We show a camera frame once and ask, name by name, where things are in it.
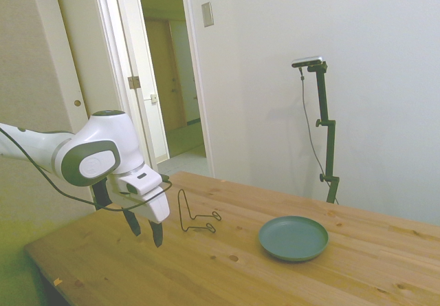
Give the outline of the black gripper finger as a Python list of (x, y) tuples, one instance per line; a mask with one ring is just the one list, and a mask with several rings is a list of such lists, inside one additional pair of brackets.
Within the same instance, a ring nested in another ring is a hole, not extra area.
[(137, 237), (141, 234), (141, 227), (139, 225), (139, 222), (137, 218), (135, 217), (135, 214), (131, 212), (130, 210), (123, 210), (124, 218), (126, 219), (126, 222), (128, 223), (132, 233)]
[(163, 225), (162, 223), (156, 223), (151, 220), (149, 220), (148, 223), (152, 230), (154, 244), (157, 248), (159, 248), (163, 244), (163, 238), (164, 238)]

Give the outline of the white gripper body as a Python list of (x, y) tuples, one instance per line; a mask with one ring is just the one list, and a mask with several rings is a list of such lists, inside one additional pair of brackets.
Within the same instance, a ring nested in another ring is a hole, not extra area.
[(109, 198), (123, 209), (146, 217), (155, 223), (163, 222), (170, 214), (168, 200), (161, 186), (154, 188), (145, 195), (135, 195), (133, 193), (123, 195), (111, 191)]

